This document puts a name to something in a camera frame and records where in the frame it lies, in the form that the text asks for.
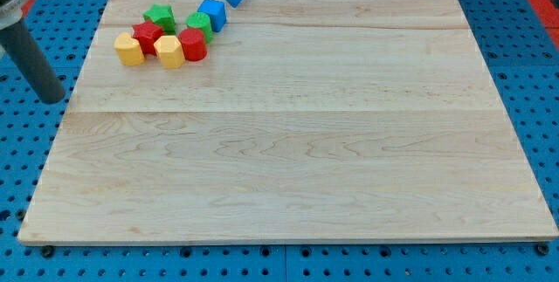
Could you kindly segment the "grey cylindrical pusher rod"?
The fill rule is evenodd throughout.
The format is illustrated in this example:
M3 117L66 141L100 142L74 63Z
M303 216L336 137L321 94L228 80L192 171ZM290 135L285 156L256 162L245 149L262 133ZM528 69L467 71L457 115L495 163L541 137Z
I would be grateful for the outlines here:
M1 30L1 46L45 104L60 102L66 90L23 19Z

